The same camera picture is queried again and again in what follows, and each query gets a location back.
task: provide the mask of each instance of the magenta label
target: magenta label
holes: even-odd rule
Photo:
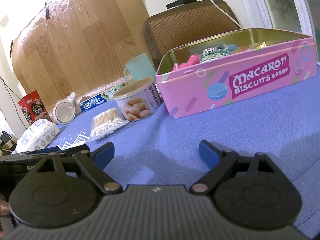
[[[229,77],[232,99],[290,74],[287,53]]]

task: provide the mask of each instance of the screw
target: screw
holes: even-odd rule
[[[120,188],[120,185],[115,182],[109,182],[104,185],[106,191],[116,191]]]
[[[208,186],[206,184],[194,184],[192,189],[195,192],[205,192],[208,190]]]

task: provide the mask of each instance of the red package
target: red package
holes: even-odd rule
[[[39,119],[47,119],[52,122],[37,90],[22,98],[19,101],[19,106],[30,125]]]

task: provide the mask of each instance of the cup handle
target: cup handle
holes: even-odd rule
[[[123,77],[124,77],[124,79],[128,82],[128,83],[131,83],[130,81],[129,81],[129,79],[127,78],[127,75],[125,74],[125,71],[126,70],[128,70],[127,68],[125,68],[124,70],[123,70]]]

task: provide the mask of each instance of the mug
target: mug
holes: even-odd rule
[[[125,74],[126,70],[130,72],[135,81],[146,77],[152,77],[153,81],[156,81],[156,72],[145,53],[134,57],[129,62],[127,62],[125,66],[126,68],[123,70],[123,76],[128,83],[131,82],[128,80]]]

